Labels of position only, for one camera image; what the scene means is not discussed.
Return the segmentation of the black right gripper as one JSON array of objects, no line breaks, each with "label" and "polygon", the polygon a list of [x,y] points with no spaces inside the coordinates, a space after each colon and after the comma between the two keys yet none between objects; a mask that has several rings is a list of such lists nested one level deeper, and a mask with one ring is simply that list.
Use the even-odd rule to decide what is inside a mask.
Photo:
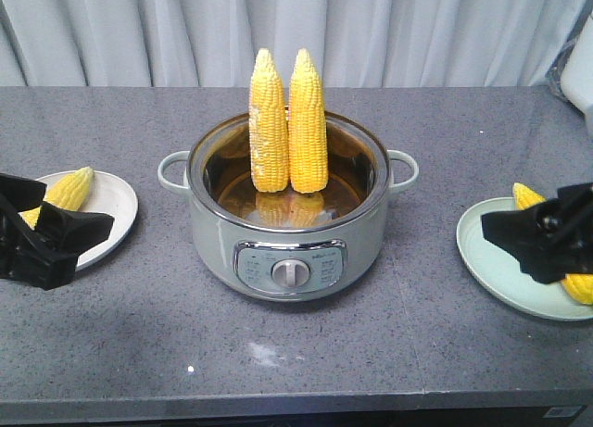
[{"label": "black right gripper", "polygon": [[481,216],[484,238],[515,258],[520,271],[537,283],[592,273],[592,183],[563,186],[557,197]]}]

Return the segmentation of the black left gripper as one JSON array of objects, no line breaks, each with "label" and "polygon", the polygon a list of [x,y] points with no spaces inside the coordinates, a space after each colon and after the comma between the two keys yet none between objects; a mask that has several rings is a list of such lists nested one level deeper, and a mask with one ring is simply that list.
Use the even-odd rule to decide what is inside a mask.
[{"label": "black left gripper", "polygon": [[[2,279],[44,290],[63,286],[73,280],[78,257],[110,235],[112,216],[69,211],[43,202],[43,182],[1,173],[0,190]],[[17,210],[39,206],[33,231]]]}]

